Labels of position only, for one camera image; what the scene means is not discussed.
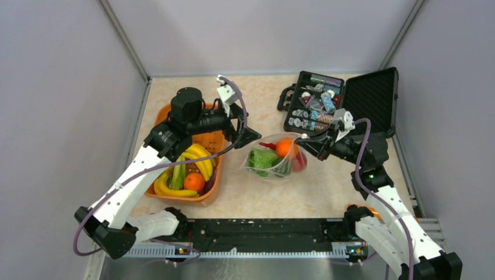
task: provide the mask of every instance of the clear plastic bag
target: clear plastic bag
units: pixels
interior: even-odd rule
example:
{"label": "clear plastic bag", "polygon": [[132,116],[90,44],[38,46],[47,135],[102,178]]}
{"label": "clear plastic bag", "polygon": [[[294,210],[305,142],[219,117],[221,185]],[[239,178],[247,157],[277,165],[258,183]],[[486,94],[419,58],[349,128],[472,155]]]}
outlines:
{"label": "clear plastic bag", "polygon": [[301,134],[286,132],[256,141],[242,168],[263,179],[286,179],[294,173],[302,172],[308,161],[303,149],[294,144],[294,139],[300,136]]}

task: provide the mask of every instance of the metal floor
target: metal floor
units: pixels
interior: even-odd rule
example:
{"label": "metal floor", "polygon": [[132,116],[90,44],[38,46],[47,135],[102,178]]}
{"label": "metal floor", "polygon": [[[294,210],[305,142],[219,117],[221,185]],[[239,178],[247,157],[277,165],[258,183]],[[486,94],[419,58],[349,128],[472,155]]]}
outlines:
{"label": "metal floor", "polygon": [[[199,259],[174,268],[164,262],[138,267],[152,258],[106,258],[100,280],[286,280],[286,279],[369,279],[383,280],[385,262],[376,257],[363,266],[332,265],[325,258],[259,259],[223,258]],[[397,279],[393,271],[389,279]]]}

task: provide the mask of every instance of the open case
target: open case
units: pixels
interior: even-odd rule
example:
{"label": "open case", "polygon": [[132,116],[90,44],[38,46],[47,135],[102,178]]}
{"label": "open case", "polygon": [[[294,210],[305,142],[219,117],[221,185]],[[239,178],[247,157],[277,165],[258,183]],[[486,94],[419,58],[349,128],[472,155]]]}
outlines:
{"label": "open case", "polygon": [[[333,112],[327,110],[322,101],[325,98],[322,95],[331,90],[333,105],[330,107],[345,108],[355,120],[369,118],[372,134],[390,138],[395,134],[398,80],[399,73],[395,67],[347,81],[301,71],[297,83],[284,89],[280,95],[277,109],[288,111],[284,130],[307,133],[322,130],[331,124]],[[350,135],[359,139],[364,131],[364,126],[357,126]]]}

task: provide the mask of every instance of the marble countertop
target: marble countertop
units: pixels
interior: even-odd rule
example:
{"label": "marble countertop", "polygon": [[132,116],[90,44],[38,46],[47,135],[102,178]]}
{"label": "marble countertop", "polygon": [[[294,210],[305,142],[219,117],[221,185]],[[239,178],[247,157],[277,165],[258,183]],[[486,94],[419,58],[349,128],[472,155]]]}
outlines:
{"label": "marble countertop", "polygon": [[[355,75],[336,75],[347,80]],[[248,126],[264,137],[284,132],[286,112],[277,111],[280,92],[297,80],[297,75],[229,76],[243,93],[250,116]],[[209,103],[217,97],[215,77],[153,78],[149,91],[136,149],[153,127],[158,111],[168,104],[180,88],[195,87],[202,91]],[[409,194],[400,169],[392,140],[388,140],[389,157],[385,168],[398,189],[402,201],[412,211]],[[366,205],[351,183],[354,165],[329,157],[320,162],[308,156],[308,168],[290,180],[265,181],[240,169],[249,151],[232,150],[225,155],[220,195],[208,207],[167,205],[143,196],[133,209],[132,216],[158,212],[165,207],[181,209],[188,218],[340,218],[349,203]]]}

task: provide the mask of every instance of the gray wall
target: gray wall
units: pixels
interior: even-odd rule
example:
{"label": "gray wall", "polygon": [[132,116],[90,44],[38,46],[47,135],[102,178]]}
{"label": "gray wall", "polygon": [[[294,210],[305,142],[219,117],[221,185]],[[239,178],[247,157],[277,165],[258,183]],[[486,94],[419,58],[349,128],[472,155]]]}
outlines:
{"label": "gray wall", "polygon": [[429,1],[392,61],[397,122],[426,213],[465,279],[493,279],[494,1]]}
{"label": "gray wall", "polygon": [[110,0],[150,75],[377,69],[415,0]]}
{"label": "gray wall", "polygon": [[74,212],[121,172],[143,92],[96,0],[2,1],[2,279],[80,279]]}

